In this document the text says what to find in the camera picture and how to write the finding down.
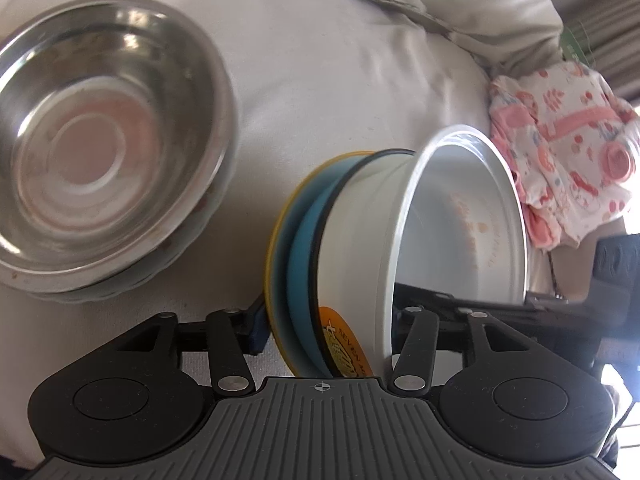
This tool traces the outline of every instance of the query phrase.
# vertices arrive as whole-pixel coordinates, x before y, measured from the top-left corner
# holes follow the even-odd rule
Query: stack of bowls
[[[231,178],[233,92],[209,38],[152,0],[79,0],[0,48],[0,282],[57,301],[145,282]]]
[[[527,245],[511,173],[469,126],[418,153],[347,153],[295,190],[264,279],[276,343],[297,376],[388,378],[394,284],[522,303]]]

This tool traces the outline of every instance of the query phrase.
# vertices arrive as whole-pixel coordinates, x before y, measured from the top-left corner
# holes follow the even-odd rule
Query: yellow rim
[[[287,213],[289,212],[291,205],[293,204],[293,201],[300,194],[300,192],[306,187],[309,181],[315,178],[318,175],[318,173],[321,173],[321,171],[325,170],[330,165],[335,164],[336,162],[339,162],[345,158],[349,158],[351,156],[359,156],[359,155],[367,156],[367,155],[372,155],[373,153],[375,152],[364,151],[364,152],[343,153],[342,155],[337,155],[337,156],[334,156],[334,158],[330,158],[328,161],[324,162],[323,164],[315,168],[311,173],[309,173],[304,178],[304,180],[302,180],[302,182],[300,182],[296,186],[296,189],[293,190],[293,193],[289,195],[289,198],[287,198],[287,201],[285,202],[284,207],[280,211],[280,215],[276,220],[276,223],[273,227],[273,231],[271,232],[271,239],[269,240],[269,248],[267,249],[267,258],[264,266],[264,303],[267,307],[267,316],[269,317],[269,322],[271,324],[271,333],[273,333],[273,338],[276,341],[276,345],[278,346],[280,355],[282,355],[282,358],[284,359],[284,362],[289,367],[289,370],[291,370],[293,374],[296,376],[300,376],[300,372],[296,370],[296,367],[291,363],[289,357],[287,356],[284,345],[282,344],[282,340],[280,339],[280,334],[278,334],[276,323],[274,322],[273,305],[271,303],[271,285],[270,285],[269,277],[271,275],[271,269],[273,267],[272,256],[276,247],[276,241],[278,239],[278,236],[280,235],[280,230],[282,229],[282,225],[284,223],[285,218],[287,217]]]

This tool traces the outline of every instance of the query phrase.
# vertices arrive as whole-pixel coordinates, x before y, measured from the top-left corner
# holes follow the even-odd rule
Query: ribbed gray panel
[[[321,382],[330,388],[316,390]],[[288,378],[268,379],[253,396],[222,400],[197,435],[163,457],[105,468],[53,458],[32,478],[616,480],[594,458],[527,468],[477,455],[441,427],[425,402],[392,396],[374,379]]]

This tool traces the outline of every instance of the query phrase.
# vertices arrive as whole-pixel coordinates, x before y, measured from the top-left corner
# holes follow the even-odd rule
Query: baby clothes
[[[564,62],[490,86],[492,141],[513,172],[533,245],[577,247],[628,209],[640,120],[597,72]]]

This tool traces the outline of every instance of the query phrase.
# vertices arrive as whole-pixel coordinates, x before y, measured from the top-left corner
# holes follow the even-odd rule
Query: black rim
[[[320,212],[318,223],[316,224],[316,228],[314,230],[314,235],[311,238],[311,258],[309,260],[308,276],[309,315],[311,317],[311,325],[314,329],[314,333],[316,334],[316,341],[320,348],[320,353],[322,354],[322,358],[324,359],[324,362],[329,368],[329,371],[331,372],[331,375],[333,377],[342,377],[342,373],[340,370],[338,370],[338,367],[334,362],[334,358],[331,356],[331,352],[329,352],[329,347],[326,343],[326,340],[324,339],[324,334],[322,333],[322,323],[320,321],[320,306],[318,304],[318,258],[320,256],[320,243],[322,242],[322,234],[324,234],[326,221],[329,218],[331,209],[334,208],[334,203],[338,198],[338,195],[340,195],[340,193],[344,189],[344,186],[346,186],[347,182],[350,181],[351,177],[358,171],[360,171],[364,166],[376,160],[377,158],[395,154],[415,155],[415,152],[414,150],[405,150],[402,148],[382,150],[380,152],[375,152],[364,157],[362,160],[358,161],[349,171],[347,171],[347,173],[345,173],[338,181],[338,184],[336,184],[334,190],[332,190],[329,198],[324,204],[324,207]]]

